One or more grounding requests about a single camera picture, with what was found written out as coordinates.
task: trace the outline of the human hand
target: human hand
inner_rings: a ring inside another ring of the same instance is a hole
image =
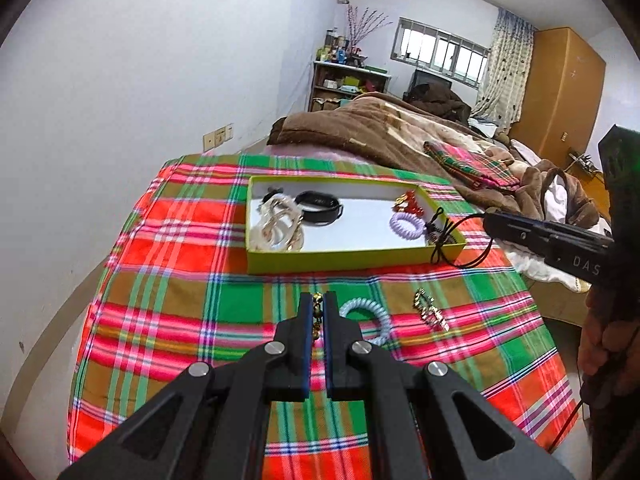
[[[586,305],[589,309],[582,326],[578,367],[587,375],[594,375],[609,359],[610,352],[622,352],[629,346],[640,320],[613,321],[606,327],[598,319],[598,311],[611,305],[614,293],[591,287]],[[626,351],[626,363],[613,389],[617,396],[625,396],[640,386],[640,337],[636,337]]]

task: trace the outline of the wooden wardrobe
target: wooden wardrobe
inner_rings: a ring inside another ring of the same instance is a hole
[[[568,27],[536,32],[520,121],[509,137],[567,167],[569,150],[584,153],[591,137],[605,65]]]

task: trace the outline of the electrical socket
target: electrical socket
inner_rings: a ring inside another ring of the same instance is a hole
[[[234,138],[234,124],[225,126],[225,142]]]
[[[215,132],[202,136],[202,151],[208,152],[212,148],[217,148],[220,144],[225,142],[225,129],[226,126],[217,129]]]

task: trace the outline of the black cord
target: black cord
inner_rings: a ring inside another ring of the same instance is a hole
[[[430,225],[432,226],[432,228],[434,228],[434,223],[438,218],[438,216],[440,215],[444,216],[445,218],[444,229],[442,229],[442,231],[440,232],[440,236],[438,237],[438,240],[435,243],[433,254],[431,254],[431,263],[437,264],[441,260],[443,260],[444,262],[448,263],[450,266],[456,267],[457,269],[471,269],[472,267],[477,267],[482,262],[484,262],[484,260],[487,258],[487,256],[491,252],[491,247],[492,247],[492,244],[494,243],[493,238],[489,240],[489,244],[487,245],[486,249],[476,259],[471,260],[466,264],[457,265],[453,262],[450,262],[449,259],[445,256],[444,252],[442,251],[442,247],[445,243],[447,243],[447,239],[452,236],[453,231],[455,231],[458,228],[458,226],[462,224],[462,222],[466,222],[467,220],[471,220],[472,218],[484,218],[484,213],[473,213],[453,223],[451,220],[449,220],[445,216],[444,209],[439,207],[438,209],[436,209],[436,213],[433,215],[433,217],[431,218],[431,221],[428,222],[427,225],[428,226]]]
[[[584,404],[584,402],[581,400],[580,402],[578,402],[578,404],[575,405],[574,410],[571,412],[571,415],[569,415],[569,418],[564,423],[564,426],[562,426],[562,428],[560,429],[558,435],[556,436],[554,441],[551,443],[551,446],[549,446],[547,448],[547,451],[549,453],[553,453],[556,450],[556,446],[558,445],[558,442],[560,441],[560,439],[564,435],[564,432],[566,431],[566,429],[569,427],[569,424],[571,424],[571,421],[574,420],[574,416],[577,415],[578,410],[580,410],[580,408],[582,407],[583,404]]]

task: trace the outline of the silver screw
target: silver screw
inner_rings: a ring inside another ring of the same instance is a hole
[[[280,341],[269,341],[264,346],[264,351],[269,355],[280,355],[284,352],[284,345]]]
[[[356,352],[356,354],[368,354],[371,352],[371,343],[367,341],[356,341],[351,345],[351,350]]]
[[[427,370],[431,375],[442,377],[443,375],[447,374],[447,372],[449,371],[449,367],[447,367],[446,364],[441,363],[440,361],[431,361],[427,365]]]
[[[191,377],[204,377],[209,373],[209,365],[202,361],[192,364],[189,367],[189,375]]]

